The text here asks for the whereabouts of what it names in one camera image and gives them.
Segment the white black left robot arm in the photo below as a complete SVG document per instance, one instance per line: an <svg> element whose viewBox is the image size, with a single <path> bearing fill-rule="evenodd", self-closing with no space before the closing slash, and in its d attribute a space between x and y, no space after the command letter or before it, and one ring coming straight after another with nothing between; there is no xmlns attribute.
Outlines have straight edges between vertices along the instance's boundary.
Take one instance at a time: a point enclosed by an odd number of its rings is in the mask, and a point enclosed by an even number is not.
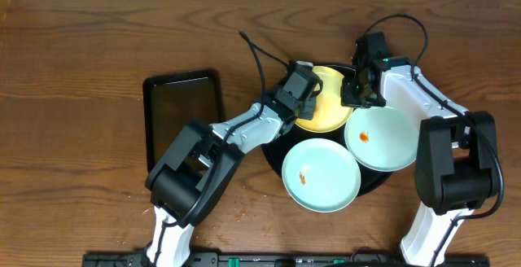
<svg viewBox="0 0 521 267"><path fill-rule="evenodd" d="M233 119L210 125L194 119L182 128L145 181L156 218L149 265L187 261L194 228L215 208L244 156L286 134L297 118L311 118L321 91L277 85Z"/></svg>

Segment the yellow plate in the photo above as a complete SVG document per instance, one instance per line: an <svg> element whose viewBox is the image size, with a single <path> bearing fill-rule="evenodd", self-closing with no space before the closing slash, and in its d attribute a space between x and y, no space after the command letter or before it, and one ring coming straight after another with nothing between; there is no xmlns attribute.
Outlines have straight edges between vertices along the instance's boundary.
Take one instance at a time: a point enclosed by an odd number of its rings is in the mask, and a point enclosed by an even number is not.
<svg viewBox="0 0 521 267"><path fill-rule="evenodd" d="M343 126L353 109L341 105L340 91L344 75L325 66L314 66L313 72L322 80L322 91L316 97L313 118L299 118L296 125L309 132L328 133Z"/></svg>

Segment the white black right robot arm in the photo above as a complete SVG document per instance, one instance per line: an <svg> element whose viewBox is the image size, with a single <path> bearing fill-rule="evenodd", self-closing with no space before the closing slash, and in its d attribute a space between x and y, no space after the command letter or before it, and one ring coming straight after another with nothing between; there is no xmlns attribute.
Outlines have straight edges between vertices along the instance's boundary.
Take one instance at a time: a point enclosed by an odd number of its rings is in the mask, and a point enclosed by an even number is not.
<svg viewBox="0 0 521 267"><path fill-rule="evenodd" d="M493 215L504 198L495 121L453 103L406 57L353 63L341 90L342 104L354 108L346 146L376 171L414 164L420 206L401 255L409 265L440 266L459 226Z"/></svg>

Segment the pale green plate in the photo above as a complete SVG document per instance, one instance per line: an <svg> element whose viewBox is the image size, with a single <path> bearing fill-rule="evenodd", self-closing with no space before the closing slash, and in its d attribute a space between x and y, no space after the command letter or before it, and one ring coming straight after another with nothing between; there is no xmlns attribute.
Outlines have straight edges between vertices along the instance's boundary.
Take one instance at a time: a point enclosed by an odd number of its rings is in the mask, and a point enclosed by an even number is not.
<svg viewBox="0 0 521 267"><path fill-rule="evenodd" d="M390 107L358 108L344 129L346 147L355 159L379 172L395 172L416 160L418 127Z"/></svg>

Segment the pale blue plate front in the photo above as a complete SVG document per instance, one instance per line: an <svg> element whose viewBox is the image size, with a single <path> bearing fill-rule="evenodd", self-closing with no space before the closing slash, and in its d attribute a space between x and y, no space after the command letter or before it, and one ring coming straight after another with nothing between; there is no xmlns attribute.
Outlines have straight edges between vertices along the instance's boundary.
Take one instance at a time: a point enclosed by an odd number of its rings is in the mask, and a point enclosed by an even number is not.
<svg viewBox="0 0 521 267"><path fill-rule="evenodd" d="M282 162L288 194L314 212L346 208L361 188L361 170L352 153L337 142L311 138L294 145Z"/></svg>

